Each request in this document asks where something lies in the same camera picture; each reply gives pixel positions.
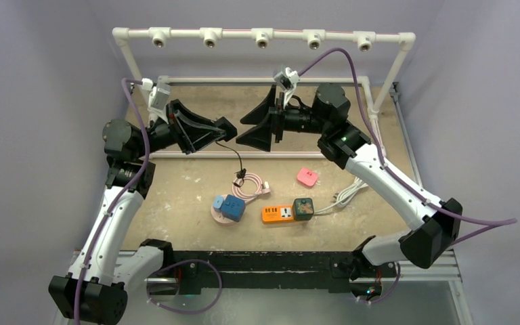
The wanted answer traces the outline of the black power adapter with cord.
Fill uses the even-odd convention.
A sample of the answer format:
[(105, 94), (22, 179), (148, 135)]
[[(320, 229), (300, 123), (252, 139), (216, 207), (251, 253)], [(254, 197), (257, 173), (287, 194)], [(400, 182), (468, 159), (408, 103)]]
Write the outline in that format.
[(229, 151), (233, 152), (237, 156), (240, 170), (235, 172), (236, 181), (233, 181), (233, 185), (236, 186), (237, 188), (241, 188), (244, 183), (244, 178), (246, 177), (246, 169), (243, 166), (243, 161), (242, 161), (242, 157), (241, 157), (240, 153), (231, 147), (221, 144), (219, 141), (216, 141), (215, 143), (222, 148), (228, 149)]

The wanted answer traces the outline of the blue cube socket adapter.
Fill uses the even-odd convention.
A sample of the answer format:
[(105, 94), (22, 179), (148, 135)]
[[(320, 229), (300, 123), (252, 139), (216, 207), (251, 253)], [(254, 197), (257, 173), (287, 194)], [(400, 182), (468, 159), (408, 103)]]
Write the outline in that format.
[(240, 222), (244, 215), (245, 208), (246, 203), (243, 199), (228, 194), (220, 207), (220, 213), (222, 217), (230, 221)]

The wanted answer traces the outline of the pink round socket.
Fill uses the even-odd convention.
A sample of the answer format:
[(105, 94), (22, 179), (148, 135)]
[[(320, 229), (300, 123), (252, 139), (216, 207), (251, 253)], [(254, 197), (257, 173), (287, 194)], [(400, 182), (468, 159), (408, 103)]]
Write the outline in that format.
[(217, 211), (214, 207), (211, 207), (211, 216), (213, 220), (218, 223), (219, 225), (223, 226), (230, 226), (237, 224), (236, 221), (233, 221), (231, 219), (225, 218), (220, 211)]

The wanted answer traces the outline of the dark green cube plug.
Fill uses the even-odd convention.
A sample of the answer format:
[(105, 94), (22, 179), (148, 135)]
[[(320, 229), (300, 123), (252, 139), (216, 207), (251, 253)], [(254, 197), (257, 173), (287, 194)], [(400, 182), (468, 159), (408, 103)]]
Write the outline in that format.
[(292, 209), (292, 217), (295, 221), (309, 221), (315, 213), (311, 198), (296, 198)]

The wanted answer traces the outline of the light blue USB charger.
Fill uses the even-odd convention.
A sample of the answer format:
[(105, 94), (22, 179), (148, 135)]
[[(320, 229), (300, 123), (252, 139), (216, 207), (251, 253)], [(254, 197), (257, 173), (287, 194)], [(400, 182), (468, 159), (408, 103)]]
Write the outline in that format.
[(214, 198), (212, 207), (215, 211), (219, 211), (223, 205), (223, 202), (225, 200), (225, 196), (218, 195)]

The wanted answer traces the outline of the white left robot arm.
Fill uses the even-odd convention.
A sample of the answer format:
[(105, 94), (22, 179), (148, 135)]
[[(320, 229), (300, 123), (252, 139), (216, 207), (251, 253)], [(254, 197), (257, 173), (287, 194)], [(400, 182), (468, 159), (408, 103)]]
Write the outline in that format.
[(120, 248), (154, 177), (151, 153), (179, 146), (195, 153), (217, 141), (229, 141), (237, 129), (226, 118), (215, 121), (189, 111), (179, 100), (165, 106), (163, 116), (147, 125), (113, 119), (102, 131), (108, 174), (100, 211), (87, 241), (66, 275), (54, 276), (48, 291), (60, 313), (76, 324), (117, 324), (127, 308), (129, 292), (149, 276), (176, 280), (198, 264), (176, 262), (170, 242), (147, 239), (133, 256), (118, 264)]

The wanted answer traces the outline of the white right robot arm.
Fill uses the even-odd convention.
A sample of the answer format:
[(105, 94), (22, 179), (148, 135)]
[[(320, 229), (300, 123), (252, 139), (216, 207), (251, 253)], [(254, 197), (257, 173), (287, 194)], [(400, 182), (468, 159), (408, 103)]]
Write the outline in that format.
[(353, 266), (368, 276), (379, 265), (409, 261), (428, 269), (457, 239), (462, 205), (422, 189), (381, 158), (381, 150), (348, 120), (351, 107), (344, 89), (324, 83), (316, 89), (312, 105), (284, 104), (284, 94), (271, 86), (265, 99), (241, 118), (251, 128), (236, 138), (237, 144), (269, 152), (285, 131), (320, 135), (318, 148), (329, 161), (361, 179), (385, 199), (406, 222), (409, 230), (391, 236), (371, 236), (355, 250)]

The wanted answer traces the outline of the pink small charger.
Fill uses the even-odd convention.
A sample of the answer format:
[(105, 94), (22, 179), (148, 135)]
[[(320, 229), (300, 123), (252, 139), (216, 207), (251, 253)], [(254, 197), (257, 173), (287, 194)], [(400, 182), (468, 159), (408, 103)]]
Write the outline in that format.
[(302, 167), (297, 173), (297, 181), (307, 188), (314, 187), (318, 179), (319, 174), (306, 167)]

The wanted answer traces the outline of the orange power strip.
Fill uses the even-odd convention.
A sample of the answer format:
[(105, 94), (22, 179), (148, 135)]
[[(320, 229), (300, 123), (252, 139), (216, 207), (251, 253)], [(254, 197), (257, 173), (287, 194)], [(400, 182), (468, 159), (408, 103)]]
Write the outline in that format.
[(295, 221), (291, 205), (264, 207), (261, 211), (261, 220), (264, 224), (281, 224)]

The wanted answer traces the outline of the white PVC pipe frame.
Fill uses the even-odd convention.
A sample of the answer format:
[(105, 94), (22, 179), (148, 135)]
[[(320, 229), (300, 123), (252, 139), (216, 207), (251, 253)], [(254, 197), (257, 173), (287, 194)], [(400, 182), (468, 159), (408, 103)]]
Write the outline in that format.
[[(372, 31), (355, 30), (351, 32), (335, 32), (323, 29), (304, 30), (278, 30), (273, 28), (251, 29), (225, 29), (204, 27), (199, 29), (179, 29), (170, 27), (150, 28), (124, 28), (115, 27), (112, 30), (115, 43), (120, 47), (122, 55), (132, 75), (142, 77), (137, 60), (131, 50), (130, 42), (135, 39), (149, 39), (157, 48), (164, 48), (171, 39), (199, 39), (207, 48), (214, 49), (222, 40), (252, 40), (259, 49), (266, 49), (271, 41), (280, 45), (286, 45), (291, 41), (302, 41), (312, 50), (317, 50), (325, 41), (350, 42), (357, 46), (362, 53), (369, 52), (375, 43), (390, 43), (399, 46), (399, 51), (384, 80), (380, 92), (372, 97), (370, 80), (368, 76), (356, 75), (355, 77), (307, 77), (306, 71), (298, 72), (301, 80), (299, 83), (312, 84), (318, 82), (337, 82), (342, 84), (357, 83), (364, 90), (366, 98), (366, 119), (371, 124), (374, 139), (378, 141), (378, 147), (385, 149), (381, 129), (378, 121), (380, 108), (395, 81), (408, 52), (413, 48), (416, 35), (413, 32), (399, 32), (396, 34), (378, 34)], [(162, 74), (159, 80), (170, 85), (191, 84), (264, 84), (271, 83), (272, 78), (266, 72), (260, 72), (269, 63), (276, 62), (274, 56), (264, 59), (251, 53), (237, 52), (234, 55), (218, 58), (197, 57), (195, 63), (198, 67), (210, 67), (218, 64), (214, 76), (184, 76), (175, 74)]]

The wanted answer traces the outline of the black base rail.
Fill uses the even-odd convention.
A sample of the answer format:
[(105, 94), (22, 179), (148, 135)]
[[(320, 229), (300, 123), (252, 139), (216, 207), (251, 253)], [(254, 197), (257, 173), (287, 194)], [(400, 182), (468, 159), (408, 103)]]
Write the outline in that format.
[(349, 251), (175, 251), (165, 274), (179, 280), (180, 293), (204, 288), (301, 289), (348, 293), (355, 281), (394, 278), (395, 264), (365, 266)]

